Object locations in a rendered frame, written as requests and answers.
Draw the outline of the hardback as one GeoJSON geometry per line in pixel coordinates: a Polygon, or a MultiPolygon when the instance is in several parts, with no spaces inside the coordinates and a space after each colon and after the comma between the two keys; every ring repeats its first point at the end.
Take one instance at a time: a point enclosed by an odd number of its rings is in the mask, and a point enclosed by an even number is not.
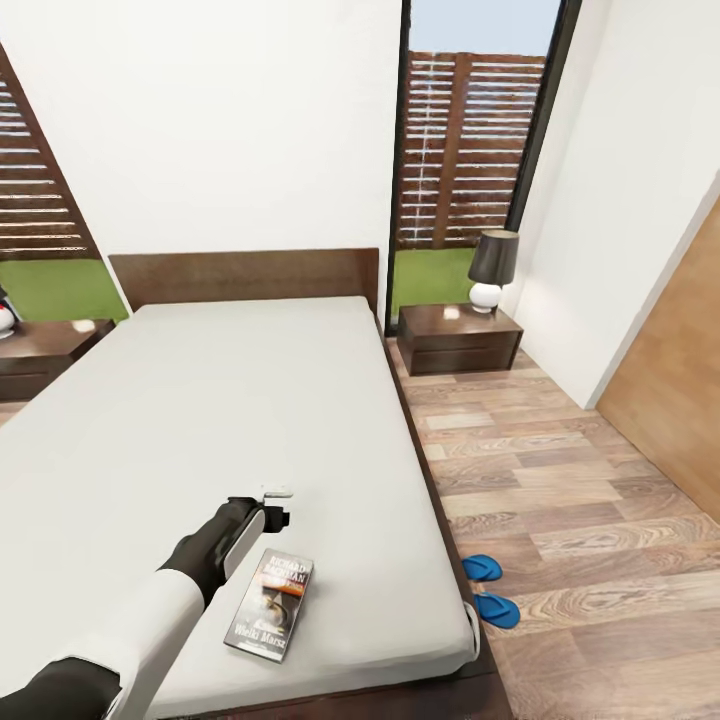
{"type": "Polygon", "coordinates": [[[281,664],[313,567],[310,559],[265,549],[223,643],[281,664]]]}

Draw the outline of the sandal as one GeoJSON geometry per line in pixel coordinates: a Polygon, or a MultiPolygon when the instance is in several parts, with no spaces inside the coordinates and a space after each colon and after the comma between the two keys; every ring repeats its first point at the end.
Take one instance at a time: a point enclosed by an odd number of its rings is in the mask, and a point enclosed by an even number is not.
{"type": "Polygon", "coordinates": [[[502,577],[502,569],[491,558],[476,555],[462,560],[467,579],[498,580],[502,577]]]}
{"type": "Polygon", "coordinates": [[[473,597],[482,620],[505,629],[520,622],[520,610],[514,602],[489,593],[474,594],[473,597]]]}

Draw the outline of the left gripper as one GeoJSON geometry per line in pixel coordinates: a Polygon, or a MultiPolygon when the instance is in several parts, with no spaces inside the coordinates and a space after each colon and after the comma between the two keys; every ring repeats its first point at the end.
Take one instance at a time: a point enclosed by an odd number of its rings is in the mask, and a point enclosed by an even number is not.
{"type": "Polygon", "coordinates": [[[257,507],[262,507],[265,512],[264,533],[280,533],[281,529],[288,527],[290,523],[290,512],[284,512],[283,506],[264,506],[256,502],[257,507]]]}

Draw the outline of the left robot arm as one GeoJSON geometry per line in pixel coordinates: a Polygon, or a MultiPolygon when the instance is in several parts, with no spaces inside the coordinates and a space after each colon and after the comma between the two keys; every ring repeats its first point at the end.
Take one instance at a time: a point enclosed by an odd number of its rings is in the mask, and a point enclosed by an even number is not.
{"type": "Polygon", "coordinates": [[[0,698],[0,720],[142,720],[214,594],[261,533],[280,533],[290,512],[264,506],[291,498],[285,482],[254,482],[215,518],[183,537],[134,593],[0,698]]]}

